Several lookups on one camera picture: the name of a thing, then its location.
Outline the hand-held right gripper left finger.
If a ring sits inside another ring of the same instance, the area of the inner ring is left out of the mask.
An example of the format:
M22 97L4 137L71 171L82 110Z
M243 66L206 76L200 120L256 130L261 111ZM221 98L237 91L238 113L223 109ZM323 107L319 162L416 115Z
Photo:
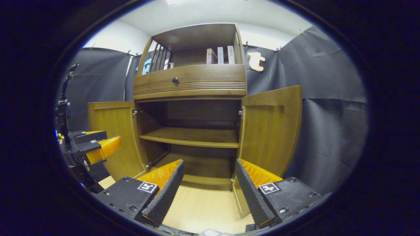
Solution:
M159 227L184 173L184 161L178 159L139 178L123 177L95 197L126 218Z

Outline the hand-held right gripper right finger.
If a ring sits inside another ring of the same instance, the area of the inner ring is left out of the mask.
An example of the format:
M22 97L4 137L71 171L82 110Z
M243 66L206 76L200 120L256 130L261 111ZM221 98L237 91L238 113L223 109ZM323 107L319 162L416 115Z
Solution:
M258 228L288 222L322 198L295 177L281 178L243 159L236 161L236 176Z

